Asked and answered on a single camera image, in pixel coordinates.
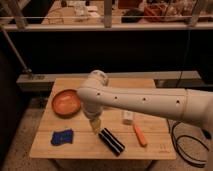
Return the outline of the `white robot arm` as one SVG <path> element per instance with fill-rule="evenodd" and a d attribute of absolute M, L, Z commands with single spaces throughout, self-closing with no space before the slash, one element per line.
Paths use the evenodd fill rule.
<path fill-rule="evenodd" d="M 85 115 L 93 120 L 103 106 L 181 121 L 208 131 L 212 137 L 205 171 L 213 171 L 213 92 L 182 88 L 116 88 L 108 76 L 92 71 L 77 89 Z"/>

